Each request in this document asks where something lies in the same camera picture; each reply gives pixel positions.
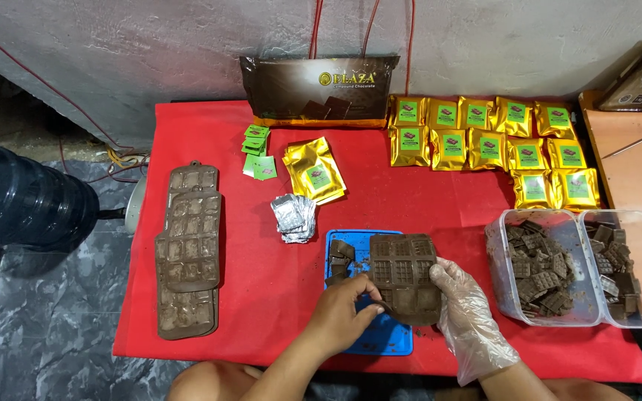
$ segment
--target stack of foil wrappers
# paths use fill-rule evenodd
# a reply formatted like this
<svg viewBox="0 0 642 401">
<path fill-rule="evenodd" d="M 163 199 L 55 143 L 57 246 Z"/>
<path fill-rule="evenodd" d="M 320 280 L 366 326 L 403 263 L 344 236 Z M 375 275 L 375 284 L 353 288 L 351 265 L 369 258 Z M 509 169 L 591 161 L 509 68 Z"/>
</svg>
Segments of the stack of foil wrappers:
<svg viewBox="0 0 642 401">
<path fill-rule="evenodd" d="M 316 231 L 316 202 L 288 193 L 272 201 L 277 231 L 286 243 L 306 243 Z"/>
</svg>

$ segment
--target red table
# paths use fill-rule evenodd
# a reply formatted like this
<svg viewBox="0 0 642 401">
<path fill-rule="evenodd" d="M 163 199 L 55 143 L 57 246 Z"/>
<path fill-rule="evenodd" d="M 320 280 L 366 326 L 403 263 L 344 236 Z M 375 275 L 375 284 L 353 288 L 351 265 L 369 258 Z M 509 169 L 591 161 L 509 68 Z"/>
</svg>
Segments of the red table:
<svg viewBox="0 0 642 401">
<path fill-rule="evenodd" d="M 323 289 L 325 234 L 335 228 L 427 232 L 438 254 L 471 273 L 492 304 L 507 340 L 540 378 L 581 377 L 642 382 L 642 352 L 629 331 L 528 327 L 496 309 L 484 250 L 484 227 L 511 208 L 512 187 L 499 171 L 436 172 L 390 168 L 385 131 L 273 128 L 268 151 L 279 178 L 242 174 L 240 152 L 252 121 L 245 101 L 158 104 L 153 155 L 113 354 L 175 360 L 222 359 L 269 365 L 304 328 Z M 320 207 L 317 234 L 285 244 L 269 203 L 290 193 L 281 157 L 289 142 L 325 136 L 348 186 L 347 196 Z M 163 229 L 170 171 L 192 160 L 219 168 L 224 196 L 220 232 L 219 328 L 177 341 L 157 336 L 153 239 Z M 323 368 L 455 375 L 457 362 L 435 327 L 414 327 L 405 357 L 337 355 Z"/>
</svg>

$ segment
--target blue cutting board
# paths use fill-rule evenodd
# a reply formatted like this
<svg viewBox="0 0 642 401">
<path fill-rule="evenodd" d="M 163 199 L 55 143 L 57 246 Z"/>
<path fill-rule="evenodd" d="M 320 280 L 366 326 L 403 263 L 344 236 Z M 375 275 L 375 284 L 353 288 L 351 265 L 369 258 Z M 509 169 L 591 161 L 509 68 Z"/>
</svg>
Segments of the blue cutting board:
<svg viewBox="0 0 642 401">
<path fill-rule="evenodd" d="M 361 263 L 361 268 L 351 262 L 349 267 L 350 277 L 356 273 L 370 270 L 370 236 L 374 234 L 402 234 L 400 231 L 379 230 L 331 230 L 326 234 L 326 269 L 324 278 L 331 276 L 331 264 L 328 251 L 331 240 L 341 240 L 356 248 L 356 261 Z M 363 296 L 356 303 L 356 311 L 370 305 L 370 298 Z M 361 355 L 409 355 L 412 352 L 412 327 L 398 322 L 385 313 L 379 314 L 370 326 L 361 334 L 360 338 L 350 348 L 344 351 L 347 354 Z"/>
</svg>

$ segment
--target wooden table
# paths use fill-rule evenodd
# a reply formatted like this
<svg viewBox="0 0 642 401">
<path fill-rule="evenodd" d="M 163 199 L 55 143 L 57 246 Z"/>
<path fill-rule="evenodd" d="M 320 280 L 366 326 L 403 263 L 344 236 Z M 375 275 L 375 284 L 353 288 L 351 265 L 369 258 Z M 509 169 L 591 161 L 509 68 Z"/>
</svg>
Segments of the wooden table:
<svg viewBox="0 0 642 401">
<path fill-rule="evenodd" d="M 619 155 L 601 159 L 642 138 L 642 113 L 598 111 L 593 107 L 593 101 L 601 94 L 600 91 L 585 91 L 578 101 L 606 189 L 608 199 L 605 201 L 614 209 L 642 211 L 642 143 Z"/>
</svg>

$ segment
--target plastic glove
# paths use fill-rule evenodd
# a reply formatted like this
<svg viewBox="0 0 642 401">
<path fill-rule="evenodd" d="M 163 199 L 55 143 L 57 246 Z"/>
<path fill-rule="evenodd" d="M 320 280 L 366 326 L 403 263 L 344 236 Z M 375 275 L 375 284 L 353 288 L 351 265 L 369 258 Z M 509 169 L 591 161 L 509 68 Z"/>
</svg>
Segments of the plastic glove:
<svg viewBox="0 0 642 401">
<path fill-rule="evenodd" d="M 438 258 L 430 268 L 430 279 L 442 291 L 437 327 L 457 358 L 460 386 L 520 361 L 517 351 L 499 332 L 487 297 L 472 276 L 457 263 Z"/>
</svg>

